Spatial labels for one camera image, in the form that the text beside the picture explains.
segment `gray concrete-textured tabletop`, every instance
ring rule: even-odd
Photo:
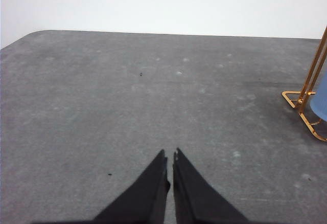
[[[326,222],[327,144],[281,96],[318,43],[40,31],[5,47],[2,223],[92,219],[162,148],[171,181],[177,146],[251,220]]]

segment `blue container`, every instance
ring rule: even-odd
[[[327,71],[318,86],[316,94],[313,95],[310,107],[318,117],[327,121]]]

